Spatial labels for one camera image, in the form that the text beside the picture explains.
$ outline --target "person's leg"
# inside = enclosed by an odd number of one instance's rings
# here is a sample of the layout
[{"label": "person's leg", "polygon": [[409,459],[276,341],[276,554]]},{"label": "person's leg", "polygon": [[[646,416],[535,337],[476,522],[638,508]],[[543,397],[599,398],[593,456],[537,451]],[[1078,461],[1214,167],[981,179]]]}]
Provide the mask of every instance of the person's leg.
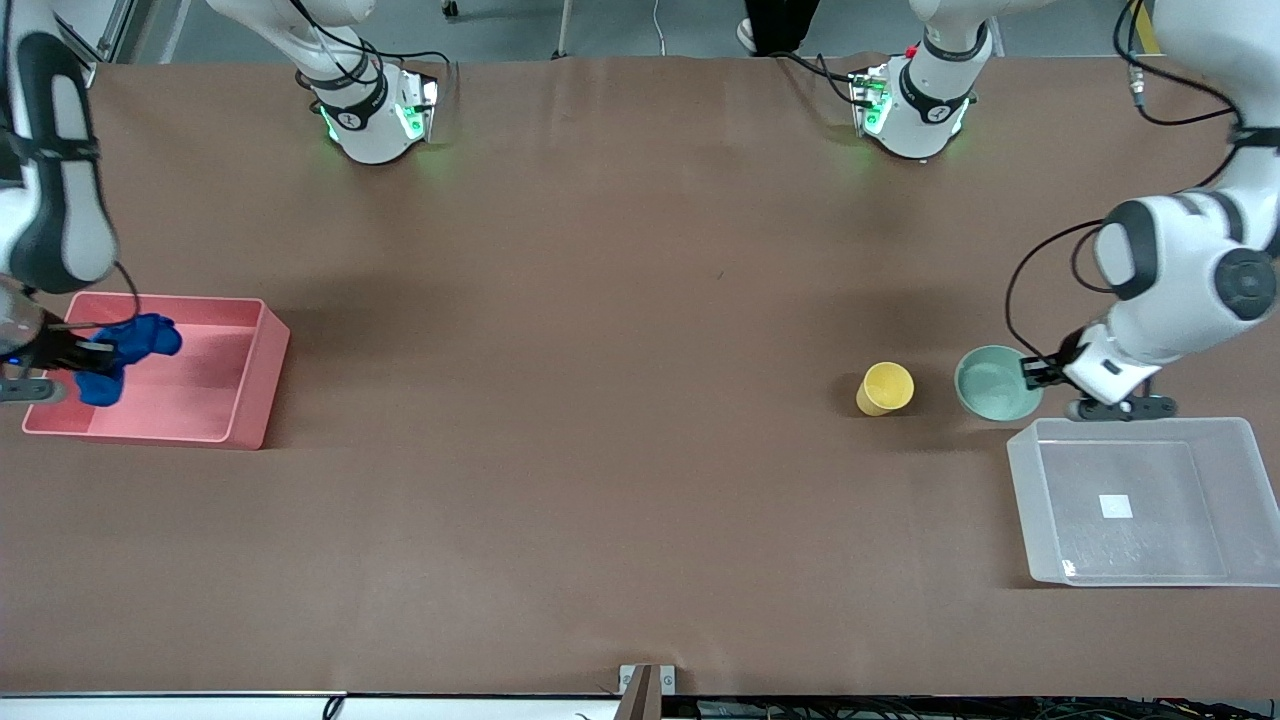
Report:
[{"label": "person's leg", "polygon": [[809,35],[809,23],[818,12],[818,0],[787,0],[787,27],[791,28],[795,47],[800,47],[804,36]]},{"label": "person's leg", "polygon": [[745,0],[746,17],[751,20],[755,54],[790,53],[796,49],[795,31],[787,18],[786,0]]}]

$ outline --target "gray floor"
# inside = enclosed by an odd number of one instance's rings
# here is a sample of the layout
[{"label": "gray floor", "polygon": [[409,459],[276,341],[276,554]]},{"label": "gray floor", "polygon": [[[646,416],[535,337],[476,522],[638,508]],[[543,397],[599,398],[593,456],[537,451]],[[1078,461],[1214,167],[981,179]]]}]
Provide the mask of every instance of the gray floor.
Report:
[{"label": "gray floor", "polygon": [[[458,0],[447,20],[438,0],[383,0],[358,32],[388,51],[440,50],[463,63],[545,60],[556,47],[559,0]],[[1061,0],[1000,19],[1010,55],[1105,55],[1121,0]],[[575,0],[568,53],[657,55],[652,0]],[[669,55],[744,56],[733,28],[741,0],[660,0],[658,19]],[[202,0],[154,0],[140,13],[132,59],[141,63],[220,63],[284,59],[265,41],[214,13]],[[804,54],[900,53],[920,36],[906,0],[827,0]]]}]

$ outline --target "green indicator light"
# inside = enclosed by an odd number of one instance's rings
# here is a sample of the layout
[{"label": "green indicator light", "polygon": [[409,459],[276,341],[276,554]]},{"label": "green indicator light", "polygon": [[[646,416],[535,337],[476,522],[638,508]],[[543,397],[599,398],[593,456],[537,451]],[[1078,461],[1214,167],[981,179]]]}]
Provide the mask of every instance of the green indicator light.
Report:
[{"label": "green indicator light", "polygon": [[884,129],[884,119],[888,118],[890,110],[893,105],[888,102],[888,96],[886,95],[883,102],[877,102],[874,108],[867,110],[867,132],[872,135],[879,135]]},{"label": "green indicator light", "polygon": [[410,140],[422,137],[422,113],[419,113],[413,108],[402,108],[401,105],[397,105],[396,110],[398,110],[401,124],[404,126],[404,135]]},{"label": "green indicator light", "polygon": [[329,128],[329,140],[334,142],[342,142],[338,140],[338,131],[333,127],[333,120],[329,119],[329,113],[324,108],[320,108],[320,117],[324,118],[325,127]]}]

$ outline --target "transparent storage box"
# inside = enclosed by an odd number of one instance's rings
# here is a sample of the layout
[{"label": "transparent storage box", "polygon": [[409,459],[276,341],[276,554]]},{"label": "transparent storage box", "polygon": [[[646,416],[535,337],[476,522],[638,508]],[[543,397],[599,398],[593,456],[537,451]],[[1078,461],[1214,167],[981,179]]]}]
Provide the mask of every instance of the transparent storage box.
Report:
[{"label": "transparent storage box", "polygon": [[1009,464],[1037,580],[1280,587],[1280,510],[1240,418],[1042,419]]}]

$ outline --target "blue towel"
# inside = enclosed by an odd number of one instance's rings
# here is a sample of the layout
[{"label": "blue towel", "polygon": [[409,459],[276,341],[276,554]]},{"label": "blue towel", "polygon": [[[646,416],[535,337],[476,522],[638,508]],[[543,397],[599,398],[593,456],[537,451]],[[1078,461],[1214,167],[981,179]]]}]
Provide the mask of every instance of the blue towel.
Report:
[{"label": "blue towel", "polygon": [[92,340],[115,346],[115,364],[110,374],[76,373],[81,402],[95,407],[110,407],[120,400],[120,393],[124,392],[124,368],[128,365],[140,363],[152,352],[177,355],[182,350],[182,336],[174,329],[173,320],[155,313],[102,328]]}]

